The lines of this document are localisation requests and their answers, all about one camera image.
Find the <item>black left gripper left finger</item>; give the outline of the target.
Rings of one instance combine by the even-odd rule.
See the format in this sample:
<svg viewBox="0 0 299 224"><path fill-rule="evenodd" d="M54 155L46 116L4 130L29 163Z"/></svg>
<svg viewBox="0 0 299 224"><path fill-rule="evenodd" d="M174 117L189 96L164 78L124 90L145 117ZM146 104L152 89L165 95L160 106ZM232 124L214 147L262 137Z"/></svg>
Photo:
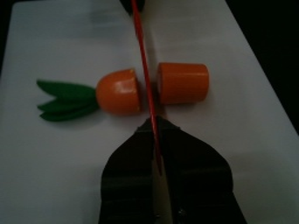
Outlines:
<svg viewBox="0 0 299 224"><path fill-rule="evenodd" d="M108 158L97 224L154 224L152 159L153 134L145 120Z"/></svg>

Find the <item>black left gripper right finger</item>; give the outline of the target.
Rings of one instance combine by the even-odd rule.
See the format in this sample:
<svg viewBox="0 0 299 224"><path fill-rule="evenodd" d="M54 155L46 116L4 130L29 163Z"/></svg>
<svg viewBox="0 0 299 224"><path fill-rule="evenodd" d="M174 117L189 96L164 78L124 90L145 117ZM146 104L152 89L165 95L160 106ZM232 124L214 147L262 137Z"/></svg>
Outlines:
<svg viewBox="0 0 299 224"><path fill-rule="evenodd" d="M246 224L226 160L169 121L156 121L173 224Z"/></svg>

